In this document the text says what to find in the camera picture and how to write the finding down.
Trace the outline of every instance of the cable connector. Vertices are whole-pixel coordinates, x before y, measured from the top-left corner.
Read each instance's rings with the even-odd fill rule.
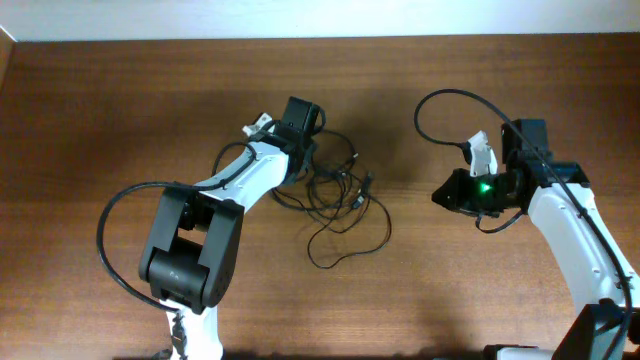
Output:
[[[247,135],[247,137],[252,137],[257,134],[263,126],[273,121],[273,118],[269,116],[267,113],[262,113],[260,117],[253,123],[253,125],[245,125],[242,127],[242,132]]]
[[[353,209],[358,209],[360,208],[360,206],[362,206],[362,204],[364,204],[364,201],[369,196],[369,188],[371,187],[373,178],[374,178],[373,172],[369,171],[369,173],[367,174],[367,177],[364,178],[364,181],[362,181],[362,186],[358,191],[358,198],[351,205]]]

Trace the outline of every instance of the black bracket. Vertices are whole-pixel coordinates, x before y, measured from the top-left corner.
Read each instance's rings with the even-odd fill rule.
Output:
[[[216,306],[229,288],[236,264],[244,207],[193,191],[169,188],[142,253],[138,273],[151,293],[201,314]],[[203,245],[178,236],[178,228],[207,231]]]

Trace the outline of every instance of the small white part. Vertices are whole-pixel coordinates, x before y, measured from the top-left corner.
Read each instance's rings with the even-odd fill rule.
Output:
[[[553,351],[538,348],[503,348],[497,360],[551,360]]]
[[[273,118],[271,116],[269,116],[269,114],[267,113],[262,113],[262,115],[260,115],[260,117],[258,118],[258,120],[256,120],[255,123],[253,123],[253,125],[245,125],[242,127],[242,132],[247,135],[247,137],[251,137],[253,135],[255,135],[258,131],[260,131],[260,129],[262,129],[262,127],[267,124],[268,122],[270,122],[271,120],[273,120]],[[271,129],[269,129],[270,133],[273,133],[273,127],[271,127]]]
[[[471,169],[472,177],[486,174],[496,174],[498,172],[498,161],[496,154],[489,146],[489,138],[484,131],[478,131],[469,139],[471,144]]]
[[[222,343],[218,337],[218,307],[205,308],[197,315],[191,308],[171,300],[162,300],[162,304],[180,309],[182,327],[186,336],[185,355],[189,360],[222,359]],[[176,314],[167,312],[169,331],[173,329]],[[180,360],[180,355],[173,348],[171,360]]]

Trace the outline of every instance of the wood grain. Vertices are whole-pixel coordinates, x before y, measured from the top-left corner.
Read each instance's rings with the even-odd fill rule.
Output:
[[[204,179],[242,125],[262,111],[280,116],[290,95],[323,106],[328,127],[352,138],[376,174],[393,238],[376,255],[320,271],[305,253],[316,225],[262,199],[245,218],[220,305],[227,349],[555,347],[574,314],[543,237],[528,219],[487,236],[430,201],[465,163],[415,133],[414,106],[458,87],[514,118],[546,119],[556,158],[583,166],[639,268],[639,58],[638,34],[17,44],[0,98],[0,357],[128,358],[167,347],[164,314],[98,261],[102,207],[135,182]],[[458,141],[484,129],[500,150],[499,121],[468,99],[434,99],[422,122]],[[339,150],[318,141],[326,156]],[[113,265],[145,291],[136,269],[158,195],[123,201],[107,224]],[[383,220],[374,209],[347,236],[321,236],[319,256],[377,243]]]

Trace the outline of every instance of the wire bundle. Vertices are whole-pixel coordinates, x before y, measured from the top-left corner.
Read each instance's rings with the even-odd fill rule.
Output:
[[[313,219],[313,221],[322,225],[320,229],[311,235],[307,242],[307,256],[315,267],[328,270],[338,265],[338,263],[344,259],[372,254],[384,248],[391,239],[392,224],[391,215],[387,208],[382,204],[382,202],[380,202],[380,200],[371,195],[369,191],[369,185],[373,180],[372,174],[368,174],[366,178],[361,179],[353,172],[358,153],[356,152],[351,140],[341,133],[324,128],[322,128],[318,134],[328,134],[343,140],[349,147],[349,158],[347,158],[343,163],[337,165],[319,163],[315,158],[311,159],[311,170],[307,170],[305,175],[296,180],[296,182],[303,181],[311,174],[305,184],[306,200],[309,205],[305,205],[300,199],[291,194],[282,192],[279,188],[272,189],[271,195],[273,199],[283,207],[295,211],[303,211]],[[339,189],[338,196],[332,201],[327,201],[320,195],[319,187],[326,184],[335,184]],[[294,204],[285,201],[285,199],[293,201]],[[323,231],[330,231],[334,234],[347,233],[362,221],[366,213],[369,211],[371,202],[380,206],[386,216],[387,231],[382,242],[378,246],[369,250],[344,254],[329,265],[319,264],[316,259],[314,259],[311,251],[311,246],[317,236]],[[353,218],[348,225],[340,228],[337,228],[334,225],[335,222],[348,217]]]

